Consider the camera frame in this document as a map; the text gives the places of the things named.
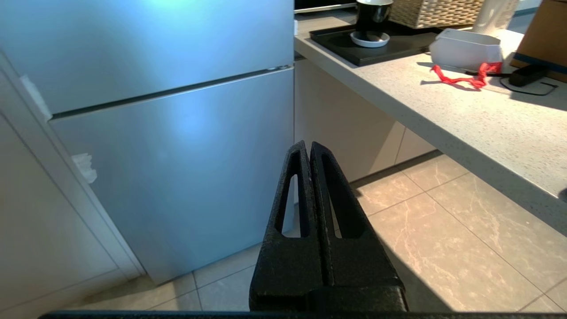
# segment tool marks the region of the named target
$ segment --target red ribbon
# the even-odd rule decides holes
[[[480,89],[486,85],[486,74],[487,73],[500,73],[502,70],[502,62],[495,63],[483,63],[479,67],[479,75],[475,78],[456,78],[451,79],[443,75],[441,67],[439,65],[434,65],[430,71],[435,71],[441,82],[447,84],[455,84],[458,82],[469,82],[475,89]]]

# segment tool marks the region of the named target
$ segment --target black mug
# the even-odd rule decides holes
[[[357,2],[356,31],[382,32],[382,25],[388,21],[393,0],[357,0]]]

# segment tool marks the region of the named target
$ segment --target black cable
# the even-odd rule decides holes
[[[500,81],[500,84],[501,84],[503,87],[507,88],[508,90],[510,90],[510,91],[512,91],[512,92],[524,93],[524,94],[528,94],[528,95],[546,96],[546,95],[548,95],[549,93],[553,92],[556,88],[559,87],[559,85],[554,85],[554,84],[551,84],[551,83],[540,82],[541,84],[545,84],[545,85],[550,86],[550,87],[551,87],[551,90],[549,90],[549,92],[547,92],[547,93],[545,93],[545,94],[532,93],[532,92],[525,92],[525,91],[518,91],[518,90],[511,89],[511,88],[509,88],[507,85],[505,85],[505,84],[502,82],[503,79],[504,79],[504,78],[498,79],[498,80]]]
[[[473,71],[465,71],[464,74],[472,75],[472,76],[479,75],[478,72],[473,72]],[[510,75],[511,75],[511,73],[488,73],[488,74],[486,74],[487,77],[509,77]]]

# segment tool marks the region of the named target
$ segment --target refrigerator door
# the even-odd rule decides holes
[[[50,124],[92,156],[94,193],[161,283],[262,241],[293,144],[293,70]]]
[[[293,0],[3,0],[0,45],[51,113],[293,63]]]

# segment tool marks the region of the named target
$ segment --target black tray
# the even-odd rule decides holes
[[[442,31],[439,28],[412,29],[394,22],[385,22],[383,32],[390,36],[381,48],[364,48],[350,38],[354,25],[311,31],[311,39],[358,66],[408,57],[429,51],[429,45]]]

